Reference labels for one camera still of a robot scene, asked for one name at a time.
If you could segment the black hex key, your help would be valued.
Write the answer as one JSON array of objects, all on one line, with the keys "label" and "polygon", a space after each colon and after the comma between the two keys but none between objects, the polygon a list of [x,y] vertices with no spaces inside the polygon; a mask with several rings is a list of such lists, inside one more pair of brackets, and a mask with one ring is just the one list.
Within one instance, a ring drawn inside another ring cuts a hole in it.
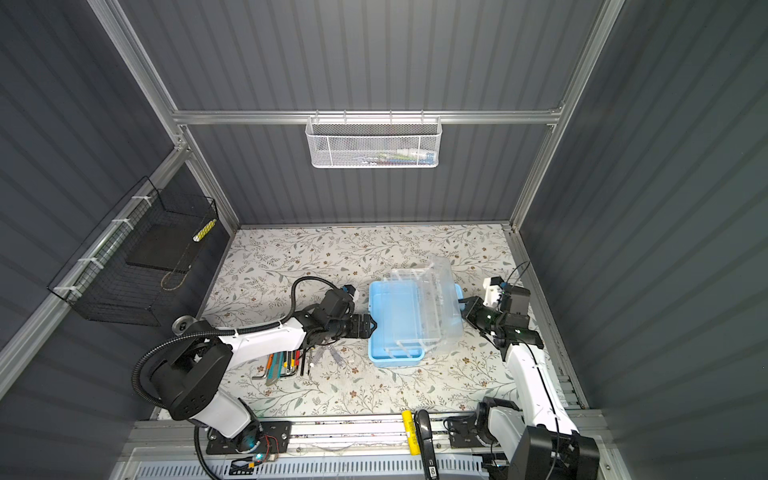
[{"label": "black hex key", "polygon": [[304,376],[304,373],[305,373],[305,367],[307,365],[307,353],[308,353],[308,350],[305,349],[302,351],[302,354],[301,354],[300,371],[299,371],[300,376]]}]

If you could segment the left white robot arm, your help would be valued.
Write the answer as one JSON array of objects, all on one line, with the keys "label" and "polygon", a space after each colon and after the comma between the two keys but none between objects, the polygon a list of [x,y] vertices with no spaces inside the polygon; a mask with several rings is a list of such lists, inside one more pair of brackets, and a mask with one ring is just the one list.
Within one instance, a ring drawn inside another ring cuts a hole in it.
[{"label": "left white robot arm", "polygon": [[302,276],[290,289],[288,313],[245,328],[216,328],[197,321],[184,333],[143,354],[131,385],[145,401],[175,420],[208,427],[252,448],[261,436],[257,416],[221,387],[225,374],[272,354],[304,353],[340,339],[368,339],[378,329],[369,314],[355,311],[356,289]]}]

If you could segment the light blue toolbox base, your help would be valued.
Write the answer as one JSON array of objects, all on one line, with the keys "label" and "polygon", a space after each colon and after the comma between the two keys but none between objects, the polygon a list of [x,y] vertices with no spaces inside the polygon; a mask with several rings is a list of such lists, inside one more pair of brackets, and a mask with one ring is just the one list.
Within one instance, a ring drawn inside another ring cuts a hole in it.
[{"label": "light blue toolbox base", "polygon": [[422,307],[419,282],[376,281],[369,289],[369,313],[376,329],[368,341],[368,357],[377,368],[412,367],[428,355],[450,353],[463,336],[461,315],[449,321],[448,336],[427,335],[429,309]]}]

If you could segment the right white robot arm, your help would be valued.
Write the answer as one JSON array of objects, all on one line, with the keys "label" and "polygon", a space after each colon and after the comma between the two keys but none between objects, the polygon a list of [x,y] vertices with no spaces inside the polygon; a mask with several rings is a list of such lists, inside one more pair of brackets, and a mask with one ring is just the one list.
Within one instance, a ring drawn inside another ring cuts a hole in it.
[{"label": "right white robot arm", "polygon": [[453,448],[487,446],[504,454],[492,479],[595,479],[600,452],[560,402],[546,368],[540,334],[529,327],[530,291],[500,276],[485,295],[459,301],[462,318],[498,350],[516,385],[516,400],[486,396],[473,414],[443,420]]}]

